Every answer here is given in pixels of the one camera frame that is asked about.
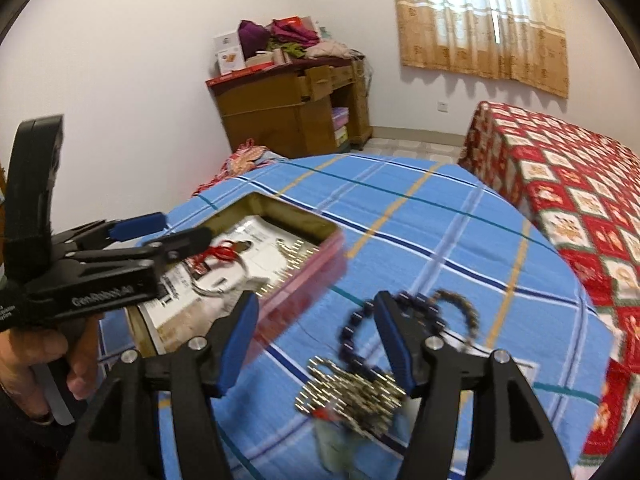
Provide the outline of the person's left hand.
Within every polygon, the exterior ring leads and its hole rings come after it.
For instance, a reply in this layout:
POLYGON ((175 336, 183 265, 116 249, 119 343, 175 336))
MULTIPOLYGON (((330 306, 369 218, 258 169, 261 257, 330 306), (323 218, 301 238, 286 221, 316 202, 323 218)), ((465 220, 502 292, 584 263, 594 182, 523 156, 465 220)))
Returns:
POLYGON ((1 385, 9 398, 30 418, 50 412, 34 370, 36 365, 66 358, 70 366, 66 386, 76 400, 96 391, 99 328, 102 315, 86 319, 84 331, 74 344, 57 330, 18 330, 1 333, 1 385))

